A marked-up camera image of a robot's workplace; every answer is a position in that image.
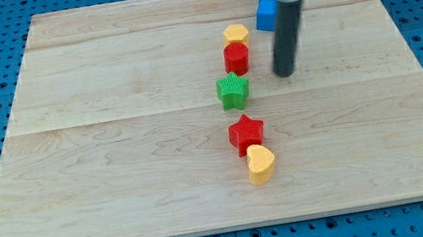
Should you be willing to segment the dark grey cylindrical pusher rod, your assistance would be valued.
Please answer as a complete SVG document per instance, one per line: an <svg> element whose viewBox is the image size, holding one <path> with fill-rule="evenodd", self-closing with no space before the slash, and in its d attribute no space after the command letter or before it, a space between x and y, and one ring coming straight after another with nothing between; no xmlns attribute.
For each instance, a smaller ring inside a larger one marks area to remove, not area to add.
<svg viewBox="0 0 423 237"><path fill-rule="evenodd" d="M303 0L277 2L272 70L276 76L292 76L295 67Z"/></svg>

